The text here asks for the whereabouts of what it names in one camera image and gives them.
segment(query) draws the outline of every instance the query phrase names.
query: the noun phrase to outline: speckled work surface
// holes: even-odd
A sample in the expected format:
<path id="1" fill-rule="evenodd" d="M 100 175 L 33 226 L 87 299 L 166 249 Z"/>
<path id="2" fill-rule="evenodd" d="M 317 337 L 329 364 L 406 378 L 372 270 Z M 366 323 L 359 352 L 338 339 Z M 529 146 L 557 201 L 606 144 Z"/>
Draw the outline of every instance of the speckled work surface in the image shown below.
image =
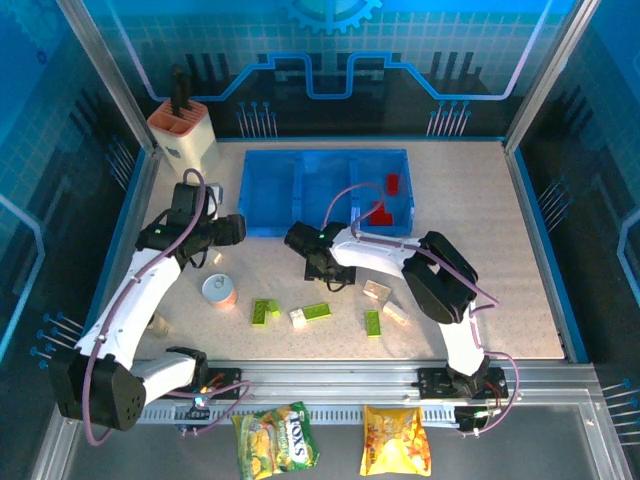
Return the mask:
<path id="1" fill-rule="evenodd" d="M 502 303 L 480 317 L 487 349 L 517 358 L 561 358 L 540 274 L 518 206 L 501 146 L 471 142 L 279 142 L 221 143 L 222 162 L 205 178 L 224 187 L 221 215 L 236 211 L 247 149 L 405 148 L 415 196 L 413 236 L 442 232 L 480 276 L 478 284 Z M 171 203 L 177 177 L 161 166 L 145 222 Z M 217 265 L 185 269 L 162 299 L 158 312 L 171 324 L 167 338 L 145 335 L 137 358 L 154 358 L 173 345 L 195 347 L 215 359 L 445 359 L 437 324 L 426 318 L 400 279 L 359 270 L 357 285 L 330 293 L 324 284 L 305 282 L 304 260 L 282 239 L 247 238 L 220 247 Z M 238 290 L 230 311 L 217 310 L 200 293 L 214 273 L 229 275 Z M 393 289 L 390 299 L 411 314 L 400 326 L 380 314 L 382 336 L 369 338 L 364 311 L 382 305 L 365 296 L 371 279 Z M 266 327 L 251 326 L 253 300 L 277 299 L 282 315 Z M 288 312 L 329 302 L 332 315 L 294 330 Z"/>

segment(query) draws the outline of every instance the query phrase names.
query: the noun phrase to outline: potato chip bag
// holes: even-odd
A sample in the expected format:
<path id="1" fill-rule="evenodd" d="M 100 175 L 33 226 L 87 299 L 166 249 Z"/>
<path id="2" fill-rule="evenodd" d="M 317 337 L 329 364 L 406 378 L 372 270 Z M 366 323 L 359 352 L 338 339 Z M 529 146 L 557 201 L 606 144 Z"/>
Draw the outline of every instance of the potato chip bag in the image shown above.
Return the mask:
<path id="1" fill-rule="evenodd" d="M 418 408 L 364 407 L 364 453 L 360 475 L 431 475 L 431 452 Z"/>

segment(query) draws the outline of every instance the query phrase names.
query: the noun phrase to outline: green snack bag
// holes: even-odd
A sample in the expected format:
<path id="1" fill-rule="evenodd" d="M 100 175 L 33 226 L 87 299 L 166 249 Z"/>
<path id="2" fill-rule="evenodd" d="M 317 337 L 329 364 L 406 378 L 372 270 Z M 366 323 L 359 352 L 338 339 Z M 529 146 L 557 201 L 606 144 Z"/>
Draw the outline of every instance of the green snack bag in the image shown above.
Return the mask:
<path id="1" fill-rule="evenodd" d="M 302 402 L 252 415 L 234 415 L 232 420 L 243 480 L 306 470 L 318 461 L 309 412 Z"/>

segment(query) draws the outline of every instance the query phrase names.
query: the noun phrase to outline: green building block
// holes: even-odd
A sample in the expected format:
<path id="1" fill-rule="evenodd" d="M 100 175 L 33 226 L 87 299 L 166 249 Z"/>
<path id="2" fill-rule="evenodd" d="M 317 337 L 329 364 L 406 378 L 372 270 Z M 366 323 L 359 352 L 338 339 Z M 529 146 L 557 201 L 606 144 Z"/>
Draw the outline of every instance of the green building block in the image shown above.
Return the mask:
<path id="1" fill-rule="evenodd" d="M 379 337 L 380 331 L 380 315 L 377 310 L 367 310 L 364 312 L 364 319 L 367 324 L 367 335 L 369 337 Z"/>
<path id="2" fill-rule="evenodd" d="M 276 318 L 280 316 L 280 307 L 276 300 L 269 300 L 269 312 Z"/>
<path id="3" fill-rule="evenodd" d="M 254 300 L 253 316 L 251 317 L 251 324 L 254 327 L 264 327 L 267 324 L 268 307 L 269 302 L 267 300 Z"/>
<path id="4" fill-rule="evenodd" d="M 319 318 L 325 318 L 331 315 L 328 303 L 319 303 L 317 305 L 309 305 L 302 309 L 304 312 L 304 318 L 307 320 L 317 320 Z"/>

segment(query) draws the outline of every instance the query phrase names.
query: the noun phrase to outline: robotic arm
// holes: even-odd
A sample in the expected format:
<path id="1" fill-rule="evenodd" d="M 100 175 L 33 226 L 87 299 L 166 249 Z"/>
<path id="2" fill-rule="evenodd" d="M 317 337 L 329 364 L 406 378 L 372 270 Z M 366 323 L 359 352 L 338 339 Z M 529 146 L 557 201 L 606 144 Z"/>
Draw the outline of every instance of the robotic arm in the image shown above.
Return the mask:
<path id="1" fill-rule="evenodd" d="M 403 246 L 420 247 L 447 262 L 475 284 L 478 274 L 438 232 L 423 238 L 394 239 L 366 234 L 376 243 L 354 237 L 344 223 L 329 223 L 322 231 L 301 222 L 294 224 L 285 244 L 307 260 L 305 279 L 353 283 L 355 268 L 368 268 L 406 280 L 420 310 L 436 321 L 447 347 L 447 373 L 464 396 L 473 397 L 484 386 L 489 357 L 476 346 L 469 305 L 476 294 L 445 269 L 434 271 L 430 258 Z"/>
<path id="2" fill-rule="evenodd" d="M 196 227 L 171 255 L 140 278 L 118 308 L 109 335 L 100 338 L 101 326 L 125 285 L 142 266 L 170 246 L 195 216 L 197 192 L 197 186 L 176 184 L 171 208 L 138 236 L 127 274 L 102 315 L 74 350 L 58 349 L 51 359 L 51 383 L 60 412 L 65 417 L 83 418 L 83 377 L 97 341 L 102 341 L 103 345 L 91 377 L 92 423 L 127 430 L 149 402 L 181 387 L 199 389 L 202 386 L 207 373 L 203 352 L 173 347 L 160 358 L 135 366 L 133 357 L 166 291 L 187 263 L 195 265 L 193 256 L 199 252 L 206 254 L 210 246 L 235 245 L 246 235 L 241 215 L 218 218 L 217 209 L 222 199 L 222 189 L 218 185 L 207 187 L 205 208 Z"/>

